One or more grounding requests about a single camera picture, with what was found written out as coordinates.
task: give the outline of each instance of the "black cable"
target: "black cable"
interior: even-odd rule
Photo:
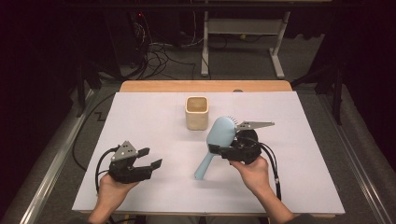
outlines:
[[[276,184],[276,197],[279,200],[282,200],[282,194],[281,194],[281,191],[280,191],[280,181],[279,181],[279,176],[277,174],[277,162],[276,162],[276,156],[275,156],[274,151],[270,147],[265,145],[264,143],[258,142],[255,139],[252,139],[252,138],[249,138],[249,137],[240,137],[240,138],[241,139],[246,139],[248,141],[251,141],[251,142],[253,142],[255,144],[260,145],[260,148],[267,154],[268,159],[271,162],[271,166],[272,166],[273,173],[274,173],[274,180],[275,180],[275,184]]]
[[[205,60],[205,58],[204,58],[204,55],[202,55],[201,58],[202,58],[202,61],[204,61],[204,63],[206,64],[206,67],[207,67],[207,75],[209,76],[209,80],[212,80],[212,75],[210,74],[209,64],[207,64],[207,62],[206,62],[206,60]]]
[[[84,128],[84,126],[85,126],[85,123],[87,122],[87,120],[88,120],[88,118],[91,116],[91,114],[93,113],[93,111],[95,111],[95,109],[99,106],[99,105],[101,105],[105,100],[107,100],[107,99],[109,99],[110,97],[112,97],[112,96],[114,96],[116,93],[112,93],[112,94],[110,94],[110,95],[108,95],[105,99],[103,99],[102,101],[100,101],[94,108],[93,108],[93,110],[87,115],[87,117],[84,119],[84,121],[82,122],[82,124],[81,124],[81,127],[79,128],[79,130],[78,130],[78,132],[77,132],[77,135],[76,135],[76,138],[75,138],[75,140],[74,140],[74,142],[73,142],[73,146],[72,146],[72,156],[73,156],[73,160],[74,160],[74,162],[77,164],[77,166],[79,167],[79,168],[81,168],[83,171],[87,171],[87,168],[85,168],[83,165],[81,165],[81,163],[79,163],[79,161],[77,160],[77,157],[76,157],[76,142],[77,142],[77,140],[78,140],[78,138],[79,138],[79,135],[81,134],[81,130]]]
[[[96,165],[96,171],[95,171],[95,186],[96,186],[96,192],[99,193],[99,174],[101,174],[102,172],[99,173],[99,169],[100,169],[100,165],[102,164],[103,159],[105,158],[105,156],[110,153],[110,152],[116,152],[117,149],[119,149],[120,146],[118,147],[113,147],[111,149],[109,149],[108,151],[106,151],[101,158],[99,159],[98,164]],[[108,218],[108,220],[110,221],[111,224],[115,224],[116,222],[114,221],[113,217],[110,216]]]

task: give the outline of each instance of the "human hand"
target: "human hand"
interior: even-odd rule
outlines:
[[[268,162],[262,156],[259,156],[249,165],[245,165],[240,161],[230,161],[230,164],[238,170],[245,185],[253,194],[256,195],[259,191],[266,192],[271,190],[268,177]]]
[[[105,223],[111,214],[122,204],[129,190],[139,182],[122,184],[115,181],[109,174],[100,179],[99,195],[96,206],[88,221],[92,224]]]

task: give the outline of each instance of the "wooden table edge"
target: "wooden table edge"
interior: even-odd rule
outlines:
[[[120,92],[292,91],[285,80],[130,80]]]

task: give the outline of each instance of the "sleeve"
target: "sleeve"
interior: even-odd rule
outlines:
[[[293,220],[287,222],[287,224],[316,224],[317,222],[315,221],[314,217],[312,217],[309,214],[301,214],[297,217],[295,217]]]

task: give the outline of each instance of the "cup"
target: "cup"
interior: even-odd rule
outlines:
[[[203,131],[209,123],[209,101],[204,96],[190,96],[186,99],[186,124],[192,131]]]

